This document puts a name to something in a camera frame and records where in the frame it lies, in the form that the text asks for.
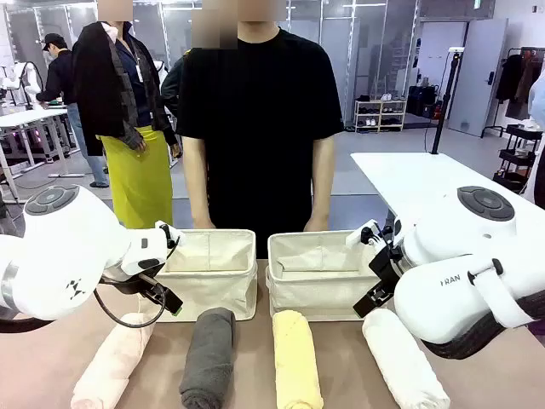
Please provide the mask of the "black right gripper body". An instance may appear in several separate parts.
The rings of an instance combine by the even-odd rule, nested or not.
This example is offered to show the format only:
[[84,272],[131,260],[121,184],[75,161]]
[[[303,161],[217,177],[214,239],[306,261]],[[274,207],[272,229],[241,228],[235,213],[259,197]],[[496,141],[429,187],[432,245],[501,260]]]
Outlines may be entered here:
[[375,245],[374,258],[370,261],[369,267],[380,279],[380,284],[388,291],[393,291],[398,284],[404,271],[401,268],[403,253],[401,247],[386,245]]

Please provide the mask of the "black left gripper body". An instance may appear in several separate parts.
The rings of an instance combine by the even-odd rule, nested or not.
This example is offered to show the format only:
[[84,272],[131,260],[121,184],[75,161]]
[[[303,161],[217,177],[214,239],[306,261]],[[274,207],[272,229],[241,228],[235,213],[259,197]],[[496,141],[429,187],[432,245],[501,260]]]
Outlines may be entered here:
[[111,285],[124,295],[139,294],[150,301],[164,301],[164,288],[152,277],[146,274],[131,276],[126,281],[116,281],[103,276],[100,279],[103,285]]

